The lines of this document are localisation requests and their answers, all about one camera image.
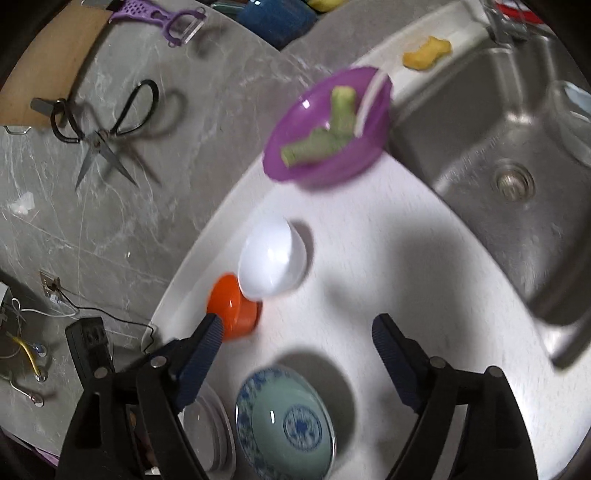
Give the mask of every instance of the sink drain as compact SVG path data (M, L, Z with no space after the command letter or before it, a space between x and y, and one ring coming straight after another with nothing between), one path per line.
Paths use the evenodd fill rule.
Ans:
M523 202L533 197L534 179L522 165L504 163L495 173L496 189L510 202Z

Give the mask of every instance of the stainless steel sink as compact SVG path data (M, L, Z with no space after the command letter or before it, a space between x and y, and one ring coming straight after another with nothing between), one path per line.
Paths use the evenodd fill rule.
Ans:
M554 38L486 41L394 109L389 150L484 244L566 367L591 340L591 168L554 135L553 80L589 89Z

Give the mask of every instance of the black scissors handle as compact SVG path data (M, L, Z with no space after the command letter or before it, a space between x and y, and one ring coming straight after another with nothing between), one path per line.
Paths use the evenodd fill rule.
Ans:
M75 137L65 136L63 133L60 132L60 129L57 127L56 115L60 115L61 113L63 113L66 116L68 123L70 124L70 127L76 134ZM84 140L85 135L84 133L82 133L82 130L78 126L78 123L76 122L76 119L72 114L72 110L70 110L68 102L65 98L57 99L53 103L53 109L51 110L49 120L51 122L51 129L53 130L53 134L57 137L59 141L64 143L80 143L82 140Z
M139 91L142 89L142 87L144 85L147 85L150 88L150 90L152 90L152 104L150 105L150 109L149 109L148 113L146 114L144 119L140 123L138 123L138 125L136 125L135 127L120 131L119 127L121 126L121 124L125 120L125 117L129 113L129 109L133 105L135 97L138 96ZM146 80L142 80L141 82L139 82L136 85L136 87L134 88L134 90L131 92L129 98L127 99L127 102L125 102L123 110L121 111L121 114L119 115L119 118L115 122L113 128L111 128L111 130L109 130L109 136L120 137L121 135L127 135L127 134L130 134L131 132L135 132L138 128L142 127L148 120L150 120L150 117L152 117L152 115L154 114L156 107L158 106L159 100L160 100L160 91L158 90L158 85L156 85L155 81L150 80L150 79L146 79Z

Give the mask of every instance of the wooden cutting board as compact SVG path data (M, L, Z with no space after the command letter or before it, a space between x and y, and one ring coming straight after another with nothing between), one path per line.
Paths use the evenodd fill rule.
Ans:
M49 127L32 98L68 98L78 71L112 12L72 0L29 45L0 90L0 125Z

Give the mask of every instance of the yellow object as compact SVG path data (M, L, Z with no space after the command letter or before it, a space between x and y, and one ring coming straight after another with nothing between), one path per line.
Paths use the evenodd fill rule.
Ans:
M23 339L21 339L19 337L15 337L15 336L12 336L11 335L10 338L13 341L15 341L16 343L18 343L22 347L23 350L25 350L25 353L29 357L29 361L31 362L31 366L33 367L33 371L35 372L35 375L38 376L38 377L40 377L41 376L41 372L39 371L39 367L35 363L35 357L31 353L31 349L29 348L29 346L23 341Z
M324 13L334 10L344 2L345 0L310 0L308 1L308 5L311 6L317 12Z
M402 64L413 70L427 70L435 62L452 52L452 44L449 40L439 40L435 37L429 39L417 51L408 51L402 57Z

